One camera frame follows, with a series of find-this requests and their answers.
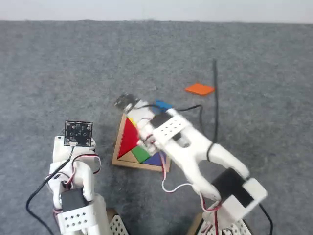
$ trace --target black wire on carpet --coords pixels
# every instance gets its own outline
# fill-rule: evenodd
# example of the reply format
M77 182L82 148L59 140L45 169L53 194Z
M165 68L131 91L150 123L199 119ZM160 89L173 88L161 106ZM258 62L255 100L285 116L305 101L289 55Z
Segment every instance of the black wire on carpet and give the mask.
M62 164L60 165L52 174L50 174L42 183L41 185L39 185L39 187L29 196L27 202L26 202L26 210L27 212L34 217L35 219L37 219L49 232L50 235L54 235L53 231L49 228L49 226L38 216L36 215L30 208L29 208L29 204L31 202L31 200L40 192L40 190L46 185L46 183L48 183L49 180L52 179L53 176L55 176L62 168L64 168L64 166L70 161L70 158L72 157L74 151L74 147L72 147L72 151L69 155L69 158Z

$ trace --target robotic arm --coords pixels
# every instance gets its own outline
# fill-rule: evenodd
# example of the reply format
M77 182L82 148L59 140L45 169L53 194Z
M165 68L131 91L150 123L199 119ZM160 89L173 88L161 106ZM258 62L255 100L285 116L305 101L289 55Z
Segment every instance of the robotic arm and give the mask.
M208 155L212 163L226 168L212 183L201 174L198 164L207 160L211 141L193 127L175 109L155 115L146 101L131 94L122 95L115 103L136 123L138 145L154 154L164 151L184 172L198 195L220 201L218 221L221 229L241 220L266 196L266 190L253 178L247 167L219 144ZM206 222L213 224L212 212L204 212Z
M74 127L72 130L66 132L65 136L56 136L54 139L50 174L69 156L71 160L48 181L61 234L111 234L105 201L101 195L94 192L93 173L97 157L94 151L95 141L91 138L91 133L90 136L85 135L84 124L81 122L71 122L70 125ZM79 138L79 133L86 137ZM73 136L70 141L67 134Z

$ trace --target wooden tangram frame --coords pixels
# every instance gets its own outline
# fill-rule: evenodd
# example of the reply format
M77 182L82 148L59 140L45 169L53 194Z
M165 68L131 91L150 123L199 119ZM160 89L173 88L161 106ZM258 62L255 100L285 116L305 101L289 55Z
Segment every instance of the wooden tangram frame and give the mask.
M134 123L123 114L117 134L112 164L162 172L161 161L159 155L157 155L158 153L149 156L145 150L136 145L137 141L138 133L134 127ZM166 156L165 168L167 172L170 170L170 164L171 160Z

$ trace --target white plastic bracket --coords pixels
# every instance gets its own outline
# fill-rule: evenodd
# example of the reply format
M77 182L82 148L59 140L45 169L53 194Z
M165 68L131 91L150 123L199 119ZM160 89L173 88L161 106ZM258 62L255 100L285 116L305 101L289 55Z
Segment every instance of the white plastic bracket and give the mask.
M161 126L154 129L153 136L161 145L165 145L168 140L189 125L191 125L191 123L186 119L180 115L175 115Z
M61 234L86 229L97 224L94 204L58 214Z

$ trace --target wire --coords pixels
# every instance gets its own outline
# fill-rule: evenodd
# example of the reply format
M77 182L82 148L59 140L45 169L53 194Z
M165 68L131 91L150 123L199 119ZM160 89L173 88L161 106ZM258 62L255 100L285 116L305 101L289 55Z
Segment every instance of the wire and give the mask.
M76 173L76 168L74 167L74 161L76 161L80 157L95 157L95 158L97 158L99 161L99 169L96 170L95 172L93 172L93 174L95 175L95 174L99 173L99 171L101 170L101 168L102 168L101 159L97 154L81 154L81 155L78 155L72 160L72 174L71 174L69 180L65 183L65 185L72 183L74 176L75 176L75 173Z
M219 131L219 87L218 87L218 70L217 70L217 60L214 59L212 63L212 69L213 69L213 79L214 79L214 87L215 87L215 127L214 127L214 137L212 140L212 143L210 144L207 152L206 152L206 158L208 161L210 151L213 147L213 145L217 142L218 140L218 131Z
M150 108L150 107L158 108L158 109L160 109L161 111L164 110L164 108L162 108L162 107L160 107L160 106L158 106L158 105L156 105L156 104L146 104L146 105L142 105L142 106L140 106L140 107L133 108L133 109L142 109L142 108Z
M162 171L163 171L163 181L162 181L162 189L166 192L166 193L174 193L176 192L179 188L183 187L183 186L192 186L192 184L190 183L185 183L185 184L181 184L181 185L178 185L175 189L173 190L167 190L165 187L164 187L164 182L166 180L166 168L165 168L165 159L164 159L164 156L163 156L163 153L160 151L159 152L160 154L160 158L161 158L161 163L162 163Z
M263 213L265 214L265 216L269 220L269 224L270 224L269 235L272 235L273 234L273 228L274 228L272 218L270 217L270 215L268 214L268 212L265 210L265 208L263 207L263 205L261 203L259 204L259 207L261 208L261 210L263 211Z
M220 203L218 203L216 207L206 208L205 200L204 200L204 197L201 193L200 193L200 203L201 203L202 210L205 212L214 212L214 211L217 211L219 208L222 207L222 205Z
M204 235L207 235L207 233L213 228L213 225L211 224L210 226L206 226L202 231L201 233L204 234Z
M58 174L63 174L63 175L65 175L65 176L68 178L67 182L65 182L65 185L67 185L67 183L68 183L68 181L69 181L69 179L70 179L70 176L68 176L67 174L65 174L65 173L62 172L62 171L59 171ZM53 193L53 191L52 191L52 189L51 189L51 187L50 187L49 182L47 183L47 187L48 187L49 191L50 191L51 193Z
M219 223L217 220L217 211L214 212L215 234L219 235Z
M81 154L81 155L78 155L78 156L76 156L76 157L73 159L73 161L72 161L72 167L74 167L74 161L77 160L77 159L80 158L80 157L94 157L94 158L97 158L98 161L99 161L99 169L96 170L93 174L99 173L99 171L100 171L101 168L102 168L102 165L101 165L101 159L100 159L100 157L99 157L98 154L92 154L92 153L90 153L90 154Z
M74 151L74 146L72 147L72 151L68 157L68 159L61 164L52 174L50 174L42 183L41 185L39 185L39 187L29 196L28 200L26 201L26 210L27 212L34 217L35 219L37 219L49 232L49 234L54 235L53 231L49 228L49 226L39 217L37 216L30 208L29 208L29 204L31 202L31 200L40 192L40 190L46 185L46 183L48 183L49 180L52 179L53 176L55 176L61 169L64 168L64 166L66 166L67 163L69 163L70 158L73 155L73 151Z
M199 124L200 124L200 130L202 132L202 134L204 136L206 136L205 132L204 132L204 127L203 127L203 120L202 120L202 113L203 113L203 106L201 104L197 104L197 105L194 105L194 106L191 106L189 108L186 108L186 109L176 109L177 111L180 111L180 112L184 112L184 111L188 111L188 110L191 110L191 109L196 109L196 108L200 108L199 110Z

